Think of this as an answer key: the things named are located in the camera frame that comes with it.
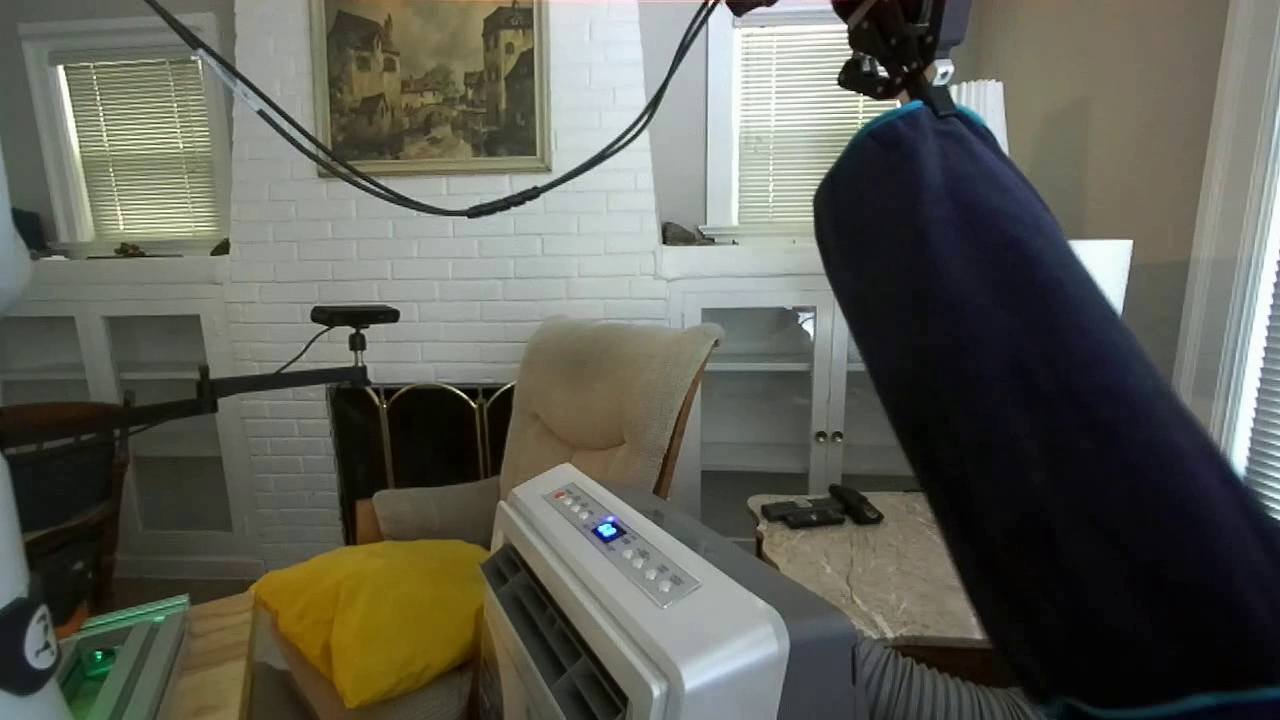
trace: framed painting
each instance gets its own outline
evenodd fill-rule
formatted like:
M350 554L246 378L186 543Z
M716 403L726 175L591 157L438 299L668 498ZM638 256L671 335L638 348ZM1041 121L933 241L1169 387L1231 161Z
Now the framed painting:
M316 136L371 175L542 170L542 0L312 0Z

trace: window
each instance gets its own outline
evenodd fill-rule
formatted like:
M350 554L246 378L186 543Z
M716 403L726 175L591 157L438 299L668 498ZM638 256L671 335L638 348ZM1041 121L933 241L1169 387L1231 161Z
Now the window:
M707 33L707 218L746 234L811 234L811 191L848 136L890 103L836 84L848 60L827 5L789 5Z
M1280 5L1231 0L1173 383L1280 517Z
M78 253L223 234L223 103L208 69L154 19L29 23L57 232Z

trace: control panel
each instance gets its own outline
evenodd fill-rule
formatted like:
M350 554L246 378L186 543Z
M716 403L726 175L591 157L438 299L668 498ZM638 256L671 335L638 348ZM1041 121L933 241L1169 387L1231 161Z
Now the control panel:
M580 485L542 495L595 553L602 553L646 599L671 602L697 593L697 578L665 554L638 528L622 525Z

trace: wire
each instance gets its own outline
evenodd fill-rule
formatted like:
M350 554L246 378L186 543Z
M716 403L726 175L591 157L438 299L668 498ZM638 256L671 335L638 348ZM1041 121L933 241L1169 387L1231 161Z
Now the wire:
M542 182L526 182L521 191L484 201L484 203L467 203L467 209L438 209L438 203L425 203L412 201L389 182L381 182L375 175L360 170L356 162L347 162L345 157L337 157L326 145L318 145L299 121L292 121L266 91L258 91L233 60L223 60L214 49L208 49L185 19L174 19L160 0L146 0L146 7L203 60L210 62L210 71L227 84L227 87L244 87L258 108L256 116L285 140L292 145L299 157L309 157L316 167L324 167L326 175L350 182L365 196L375 196L385 203L394 209L412 209L412 210L428 210L428 216L496 216L496 210L511 210L521 203L540 201L542 191L557 191L561 182L573 182L576 175L587 175L591 167L608 162L613 157L620 157L622 147L632 147L643 126L650 124L650 116L660 112L685 56L692 52L697 35L707 28L712 10L719 7L719 0L703 0L692 19L685 23L685 35L668 60L665 80L654 84L654 91L646 96L646 103L637 112L637 121L616 130L599 153L591 153L587 161L580 161L576 167L542 178Z
M270 374L285 374L297 361L303 361L316 343L318 343L318 335L326 335L333 332L333 323L324 323L299 353L292 353Z

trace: yellow pillow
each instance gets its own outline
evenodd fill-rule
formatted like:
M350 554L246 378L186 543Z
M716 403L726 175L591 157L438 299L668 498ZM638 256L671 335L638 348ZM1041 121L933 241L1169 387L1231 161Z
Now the yellow pillow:
M347 709L412 692L476 655L480 543L385 539L318 553L252 585L275 630Z

